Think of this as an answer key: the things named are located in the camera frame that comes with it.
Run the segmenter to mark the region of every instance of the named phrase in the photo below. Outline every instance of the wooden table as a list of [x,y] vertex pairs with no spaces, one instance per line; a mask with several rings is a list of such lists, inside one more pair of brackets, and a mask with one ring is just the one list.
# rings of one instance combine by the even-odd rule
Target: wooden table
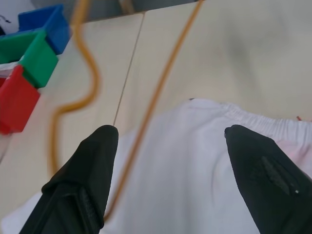
[[[85,40],[95,56],[103,82],[96,102],[65,116],[61,124],[62,163],[98,126],[113,124],[143,15],[120,17],[85,24]],[[48,85],[24,131],[14,134],[0,164],[0,219],[40,191],[49,180],[47,149],[51,113],[55,107],[86,94],[89,71],[72,40],[60,56]]]
[[[246,0],[203,3],[156,113],[208,98],[268,117],[312,119],[312,18],[303,22],[289,1],[253,2],[253,8]],[[121,134],[140,123],[195,5],[145,13],[117,116]]]

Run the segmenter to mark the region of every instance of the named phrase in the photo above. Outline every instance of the elastic waistband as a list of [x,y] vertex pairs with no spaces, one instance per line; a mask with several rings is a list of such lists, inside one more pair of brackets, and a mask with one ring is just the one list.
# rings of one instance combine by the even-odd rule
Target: elastic waistband
[[191,105],[207,109],[222,109],[225,111],[224,116],[274,140],[312,142],[312,122],[268,118],[244,111],[232,103],[218,103],[204,99],[193,99]]

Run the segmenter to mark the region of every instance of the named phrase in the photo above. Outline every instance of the red plastic bin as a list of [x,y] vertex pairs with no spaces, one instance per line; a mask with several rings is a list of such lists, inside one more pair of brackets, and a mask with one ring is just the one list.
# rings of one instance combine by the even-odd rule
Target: red plastic bin
[[39,97],[39,92],[22,76],[17,65],[11,75],[0,82],[0,133],[23,131]]

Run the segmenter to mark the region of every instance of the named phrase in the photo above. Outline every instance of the orange cable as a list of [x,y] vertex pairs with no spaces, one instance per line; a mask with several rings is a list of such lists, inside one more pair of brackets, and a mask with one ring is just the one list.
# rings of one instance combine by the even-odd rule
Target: orange cable
[[72,19],[72,25],[74,25],[74,42],[76,44],[77,49],[80,51],[82,57],[84,58],[85,62],[87,63],[92,78],[93,84],[89,93],[82,98],[73,103],[65,104],[63,106],[58,107],[53,116],[52,116],[52,123],[50,129],[50,171],[51,174],[54,175],[59,169],[59,161],[58,161],[58,136],[59,136],[59,121],[63,114],[76,111],[86,107],[87,105],[91,104],[92,101],[98,96],[98,86],[100,82],[100,73],[97,67],[97,64],[92,57],[91,53],[89,52],[85,42],[82,39],[82,26],[86,14],[89,9],[89,1],[90,0],[80,0],[77,3],[75,8],[75,12]]
[[114,193],[114,197],[113,197],[113,201],[111,203],[111,206],[109,207],[108,211],[106,212],[105,216],[104,216],[104,220],[107,221],[111,218],[115,208],[116,208],[116,204],[118,203],[119,199],[120,199],[120,196],[121,196],[121,193],[126,185],[126,182],[127,182],[127,178],[128,178],[128,175],[133,167],[133,163],[135,161],[135,158],[137,156],[137,152],[140,148],[140,145],[142,143],[142,140],[144,138],[144,135],[146,133],[146,130],[149,126],[149,123],[150,123],[150,120],[153,116],[153,112],[155,110],[155,107],[156,107],[156,104],[159,100],[159,97],[160,97],[160,94],[161,94],[161,91],[166,83],[166,80],[169,76],[169,73],[171,71],[171,68],[173,66],[173,63],[174,61],[176,60],[176,57],[182,47],[182,44],[196,18],[196,16],[198,15],[198,12],[202,6],[202,3],[203,3],[203,0],[199,0],[195,9],[193,10],[190,18],[188,19],[186,25],[184,26],[184,29],[178,39],[178,41],[176,42],[175,44],[175,47],[169,57],[169,60],[165,66],[165,69],[163,70],[163,73],[159,79],[159,82],[158,82],[158,85],[155,89],[155,92],[153,94],[153,97],[150,101],[150,104],[148,106],[148,109],[145,113],[145,116],[144,116],[144,119],[143,119],[143,122],[140,126],[140,129],[139,129],[139,132],[138,132],[138,135],[136,137],[136,140],[135,140],[135,143],[133,144],[133,147],[131,149],[131,152],[129,154],[129,157],[128,157],[128,161],[126,163],[126,166],[124,168],[124,171],[121,175],[121,178],[119,180],[119,185],[117,187],[117,190],[115,191]]

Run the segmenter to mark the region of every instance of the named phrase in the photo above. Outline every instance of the white fabric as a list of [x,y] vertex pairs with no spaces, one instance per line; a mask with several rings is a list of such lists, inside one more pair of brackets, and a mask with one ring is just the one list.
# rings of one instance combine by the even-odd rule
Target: white fabric
[[[281,142],[312,176],[312,123],[270,119],[233,104],[194,99],[154,118],[117,210],[101,233],[258,234],[227,153],[224,129],[234,124]],[[119,140],[110,195],[135,136],[136,130]],[[19,214],[2,221],[4,234],[17,233],[3,228],[15,216]]]
[[42,193],[35,194],[23,206],[19,207],[1,221],[3,234],[17,234],[21,231],[30,213],[39,201]]

